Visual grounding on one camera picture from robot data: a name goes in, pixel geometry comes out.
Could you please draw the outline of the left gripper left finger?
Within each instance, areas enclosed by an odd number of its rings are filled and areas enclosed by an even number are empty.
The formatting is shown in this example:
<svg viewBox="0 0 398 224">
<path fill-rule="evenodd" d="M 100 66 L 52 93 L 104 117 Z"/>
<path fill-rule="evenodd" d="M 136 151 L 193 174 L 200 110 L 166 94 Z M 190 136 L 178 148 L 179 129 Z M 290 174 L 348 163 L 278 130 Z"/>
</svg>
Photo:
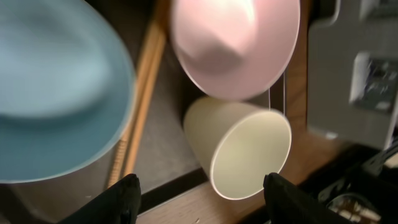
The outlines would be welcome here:
<svg viewBox="0 0 398 224">
<path fill-rule="evenodd" d="M 129 174 L 59 224 L 135 224 L 141 204 L 141 186 Z"/>
</svg>

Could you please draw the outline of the blue bowl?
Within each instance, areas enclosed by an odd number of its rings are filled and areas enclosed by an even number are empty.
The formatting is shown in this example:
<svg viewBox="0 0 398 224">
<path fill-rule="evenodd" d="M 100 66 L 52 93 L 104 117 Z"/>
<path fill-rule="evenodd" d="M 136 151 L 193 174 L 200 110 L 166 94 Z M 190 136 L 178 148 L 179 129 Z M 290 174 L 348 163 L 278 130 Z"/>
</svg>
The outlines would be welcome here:
<svg viewBox="0 0 398 224">
<path fill-rule="evenodd" d="M 85 1 L 1 2 L 1 182 L 36 182 L 106 154 L 131 119 L 134 67 Z"/>
</svg>

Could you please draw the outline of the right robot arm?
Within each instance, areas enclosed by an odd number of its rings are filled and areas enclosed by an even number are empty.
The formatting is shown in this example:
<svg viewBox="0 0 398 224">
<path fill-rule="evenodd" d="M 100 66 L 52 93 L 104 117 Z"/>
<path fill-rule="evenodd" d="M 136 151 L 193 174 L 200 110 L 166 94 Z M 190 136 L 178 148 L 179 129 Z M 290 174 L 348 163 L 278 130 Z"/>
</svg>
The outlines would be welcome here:
<svg viewBox="0 0 398 224">
<path fill-rule="evenodd" d="M 322 205 L 338 196 L 359 196 L 380 214 L 382 223 L 397 223 L 397 169 L 385 165 L 396 155 L 396 143 L 383 151 L 352 146 L 298 187 Z"/>
</svg>

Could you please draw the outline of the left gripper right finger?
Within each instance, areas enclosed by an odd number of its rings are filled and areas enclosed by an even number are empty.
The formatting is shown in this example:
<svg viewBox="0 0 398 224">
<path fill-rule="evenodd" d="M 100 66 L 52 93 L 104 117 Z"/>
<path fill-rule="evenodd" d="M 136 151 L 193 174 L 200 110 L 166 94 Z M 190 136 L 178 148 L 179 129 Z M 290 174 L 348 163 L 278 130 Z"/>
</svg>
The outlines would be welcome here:
<svg viewBox="0 0 398 224">
<path fill-rule="evenodd" d="M 272 224 L 350 224 L 277 173 L 266 175 L 263 186 Z"/>
</svg>

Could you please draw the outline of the white paper cup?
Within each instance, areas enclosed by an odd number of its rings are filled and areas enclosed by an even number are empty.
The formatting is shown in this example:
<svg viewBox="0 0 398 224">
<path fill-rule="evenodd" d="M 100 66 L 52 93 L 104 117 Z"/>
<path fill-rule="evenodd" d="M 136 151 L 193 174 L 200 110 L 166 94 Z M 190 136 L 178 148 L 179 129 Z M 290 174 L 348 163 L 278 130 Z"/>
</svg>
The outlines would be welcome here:
<svg viewBox="0 0 398 224">
<path fill-rule="evenodd" d="M 213 189 L 228 200 L 262 191 L 264 177 L 282 170 L 292 145 L 280 111 L 210 97 L 189 107 L 183 129 Z"/>
</svg>

